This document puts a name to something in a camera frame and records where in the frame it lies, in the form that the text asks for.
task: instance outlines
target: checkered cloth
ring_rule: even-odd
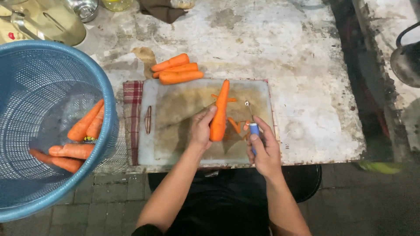
[[[142,104],[143,81],[123,83],[124,123],[126,128],[127,153],[131,155],[132,165],[139,165],[140,106]]]

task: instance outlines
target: blue colander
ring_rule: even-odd
[[[105,116],[95,148],[76,174],[49,166],[47,153],[71,142],[70,128],[101,98]],[[26,217],[73,190],[114,149],[118,118],[101,67],[72,47],[26,40],[0,46],[0,222]]]

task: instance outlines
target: white cutting board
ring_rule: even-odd
[[[174,165],[185,149],[189,117],[216,101],[211,94],[219,94],[223,81],[198,79],[182,84],[162,85],[158,79],[146,80],[143,84],[140,111],[139,165]],[[245,105],[245,100],[248,100],[254,115],[261,117],[273,128],[266,81],[230,80],[229,97],[238,101],[228,103],[228,117],[236,122],[251,120],[249,109]],[[249,162],[246,142],[241,141],[247,131],[237,134],[229,122],[226,127],[226,139],[212,144],[204,153],[201,166],[232,166]]]

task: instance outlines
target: forearm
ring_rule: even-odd
[[[137,227],[153,224],[162,232],[172,225],[188,194],[202,155],[188,147],[166,175],[140,213]]]
[[[310,236],[309,228],[283,175],[266,179],[268,214],[279,235]]]

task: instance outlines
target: basket rim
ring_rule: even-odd
[[[16,49],[16,52],[26,50],[50,50],[61,52],[81,61],[88,70],[96,75],[96,78],[98,79],[98,83],[101,87],[104,99],[105,115],[101,133],[91,153],[91,156],[89,156],[89,158],[84,162],[79,171],[73,174],[60,187],[41,198],[19,206],[0,208],[0,222],[17,220],[32,215],[44,208],[53,205],[62,197],[64,197],[65,194],[73,190],[80,182],[82,182],[85,177],[87,177],[88,174],[94,170],[97,165],[97,159],[104,155],[106,146],[111,139],[114,123],[117,119],[116,103],[111,83],[104,70],[95,62],[95,60],[93,60],[84,52],[58,42],[44,40],[24,40],[0,45],[0,57],[3,56],[3,52],[11,49]]]

